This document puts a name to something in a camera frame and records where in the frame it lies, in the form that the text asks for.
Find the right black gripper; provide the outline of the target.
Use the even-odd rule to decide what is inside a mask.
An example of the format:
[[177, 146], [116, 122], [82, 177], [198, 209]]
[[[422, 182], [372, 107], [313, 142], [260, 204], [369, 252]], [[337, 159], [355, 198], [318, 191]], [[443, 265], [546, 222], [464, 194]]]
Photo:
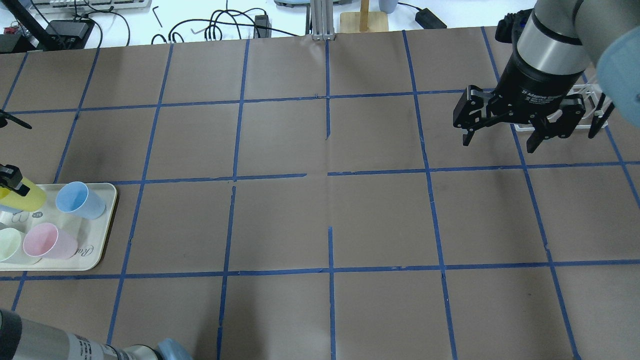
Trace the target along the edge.
[[468, 147], [478, 130], [499, 123], [533, 126], [528, 154], [550, 138], [569, 137], [585, 114], [583, 96], [569, 94], [578, 77], [546, 73], [511, 55], [493, 91], [468, 85], [455, 105], [453, 126], [466, 130], [462, 146]]

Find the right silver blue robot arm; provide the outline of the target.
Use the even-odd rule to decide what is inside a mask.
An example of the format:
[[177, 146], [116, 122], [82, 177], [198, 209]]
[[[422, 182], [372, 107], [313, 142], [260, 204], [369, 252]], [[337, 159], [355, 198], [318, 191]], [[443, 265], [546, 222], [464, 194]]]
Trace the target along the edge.
[[453, 126], [465, 130], [462, 145], [499, 123], [533, 127], [528, 153], [548, 139], [570, 137], [586, 112], [583, 96], [571, 89], [589, 65], [611, 103], [594, 117], [588, 137], [613, 110], [638, 125], [639, 18], [637, 0], [538, 0], [506, 15], [494, 38], [512, 53], [496, 88], [468, 86], [452, 114]]

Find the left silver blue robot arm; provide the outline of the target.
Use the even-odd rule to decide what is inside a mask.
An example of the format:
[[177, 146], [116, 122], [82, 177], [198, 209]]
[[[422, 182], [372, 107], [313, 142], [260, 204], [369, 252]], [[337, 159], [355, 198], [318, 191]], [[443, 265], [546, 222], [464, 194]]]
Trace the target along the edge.
[[[36, 185], [1, 166], [2, 271], [87, 271], [102, 257], [118, 191], [110, 183]], [[1, 311], [3, 360], [189, 360], [176, 340], [156, 347], [103, 344]]]

